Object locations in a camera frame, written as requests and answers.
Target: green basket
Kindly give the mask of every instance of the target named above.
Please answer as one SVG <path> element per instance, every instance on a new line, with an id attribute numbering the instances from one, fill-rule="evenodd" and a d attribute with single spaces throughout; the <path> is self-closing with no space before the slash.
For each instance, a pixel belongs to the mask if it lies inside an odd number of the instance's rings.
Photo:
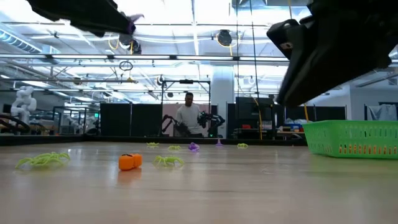
<path id="1" fill-rule="evenodd" d="M 303 127 L 311 153 L 398 159 L 398 121 L 318 121 Z"/>

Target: white pillar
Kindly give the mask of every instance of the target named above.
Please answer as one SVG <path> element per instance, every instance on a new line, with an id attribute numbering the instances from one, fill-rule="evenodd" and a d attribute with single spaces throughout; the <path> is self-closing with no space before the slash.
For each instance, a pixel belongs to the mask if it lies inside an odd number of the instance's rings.
<path id="1" fill-rule="evenodd" d="M 227 120 L 227 103 L 234 103 L 234 69 L 216 66 L 211 79 L 211 104 L 218 106 L 218 115 Z M 226 122 L 218 127 L 218 134 L 226 138 Z"/>

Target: white shirt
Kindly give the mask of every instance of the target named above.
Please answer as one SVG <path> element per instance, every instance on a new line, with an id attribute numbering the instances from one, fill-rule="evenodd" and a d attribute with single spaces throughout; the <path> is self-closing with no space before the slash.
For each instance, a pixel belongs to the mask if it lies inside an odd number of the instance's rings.
<path id="1" fill-rule="evenodd" d="M 198 105 L 191 104 L 191 106 L 182 105 L 177 110 L 177 121 L 184 123 L 191 134 L 201 134 L 201 127 L 198 124 L 198 117 L 200 109 Z"/>

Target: person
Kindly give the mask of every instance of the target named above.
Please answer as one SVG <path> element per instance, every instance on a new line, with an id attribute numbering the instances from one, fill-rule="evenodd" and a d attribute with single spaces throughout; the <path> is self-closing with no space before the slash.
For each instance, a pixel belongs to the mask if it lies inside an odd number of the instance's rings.
<path id="1" fill-rule="evenodd" d="M 191 138 L 202 138 L 201 127 L 198 124 L 199 106 L 193 103 L 193 94 L 185 94 L 185 104 L 177 110 L 176 120 L 188 127 Z"/>

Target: wooden floor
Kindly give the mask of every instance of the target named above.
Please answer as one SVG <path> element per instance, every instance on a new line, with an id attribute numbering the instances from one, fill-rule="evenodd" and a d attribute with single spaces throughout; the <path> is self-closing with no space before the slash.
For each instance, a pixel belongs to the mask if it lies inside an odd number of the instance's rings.
<path id="1" fill-rule="evenodd" d="M 0 147 L 0 223 L 397 223 L 398 161 L 314 156 L 306 147 L 187 145 L 186 164 L 157 169 L 169 145 L 84 142 Z M 67 152 L 67 166 L 15 170 Z M 139 152 L 142 169 L 118 171 Z"/>

